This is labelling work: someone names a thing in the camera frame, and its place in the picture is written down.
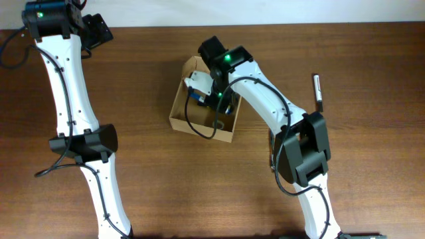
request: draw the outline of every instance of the white wall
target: white wall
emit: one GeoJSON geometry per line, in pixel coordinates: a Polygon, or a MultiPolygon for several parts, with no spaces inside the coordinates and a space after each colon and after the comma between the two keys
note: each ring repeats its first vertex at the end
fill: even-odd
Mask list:
{"type": "MultiPolygon", "coordinates": [[[[0,0],[0,29],[22,26],[25,0],[0,0]]],[[[88,0],[110,27],[425,21],[425,0],[88,0]]]]}

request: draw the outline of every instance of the open cardboard box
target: open cardboard box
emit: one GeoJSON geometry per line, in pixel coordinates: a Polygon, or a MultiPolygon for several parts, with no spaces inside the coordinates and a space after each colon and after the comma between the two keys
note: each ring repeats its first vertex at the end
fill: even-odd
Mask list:
{"type": "MultiPolygon", "coordinates": [[[[189,77],[195,70],[209,73],[210,70],[199,56],[192,56],[183,65],[180,85],[177,90],[177,94],[174,99],[173,108],[169,116],[171,127],[174,130],[183,131],[186,133],[192,133],[197,135],[187,124],[185,119],[185,102],[187,98],[187,88],[184,83],[186,77],[189,77]]],[[[238,106],[233,112],[226,116],[224,114],[218,115],[218,120],[224,123],[222,130],[217,129],[213,139],[218,139],[225,142],[232,142],[234,126],[236,125],[236,119],[238,118],[239,107],[242,98],[239,97],[238,106]]],[[[213,133],[213,121],[215,118],[215,111],[207,108],[198,106],[195,99],[189,99],[187,104],[187,116],[192,123],[192,126],[202,133],[203,135],[210,136],[213,133]]]]}

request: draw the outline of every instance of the white marker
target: white marker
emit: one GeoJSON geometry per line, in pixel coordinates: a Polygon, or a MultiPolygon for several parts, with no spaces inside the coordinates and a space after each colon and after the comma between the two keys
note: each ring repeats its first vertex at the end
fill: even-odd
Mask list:
{"type": "Polygon", "coordinates": [[[320,79],[319,79],[319,75],[315,74],[313,76],[313,81],[314,81],[314,91],[315,91],[315,95],[316,95],[316,110],[319,112],[323,112],[323,102],[321,99],[321,89],[320,89],[320,79]]]}

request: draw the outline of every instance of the green light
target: green light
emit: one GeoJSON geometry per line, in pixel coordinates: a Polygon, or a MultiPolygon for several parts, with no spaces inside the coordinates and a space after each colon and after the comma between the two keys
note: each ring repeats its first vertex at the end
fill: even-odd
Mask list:
{"type": "Polygon", "coordinates": [[[232,58],[230,57],[229,54],[227,54],[226,56],[224,56],[224,60],[225,61],[230,61],[230,60],[232,60],[232,58]]]}

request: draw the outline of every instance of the wooden table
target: wooden table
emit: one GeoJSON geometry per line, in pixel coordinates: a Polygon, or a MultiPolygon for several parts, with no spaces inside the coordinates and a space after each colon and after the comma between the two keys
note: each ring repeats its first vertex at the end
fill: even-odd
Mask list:
{"type": "MultiPolygon", "coordinates": [[[[268,166],[268,128],[242,103],[232,143],[173,131],[181,67],[203,40],[243,44],[295,104],[314,110],[321,75],[332,159],[329,193],[344,232],[425,234],[425,23],[112,29],[84,60],[91,105],[118,131],[116,174],[135,235],[252,236],[303,232],[298,199],[268,166]]],[[[0,32],[3,42],[11,31],[0,32]]],[[[18,61],[29,36],[3,59],[18,61]]],[[[40,56],[0,69],[0,237],[96,238],[77,169],[35,179],[57,155],[55,108],[40,56]]]]}

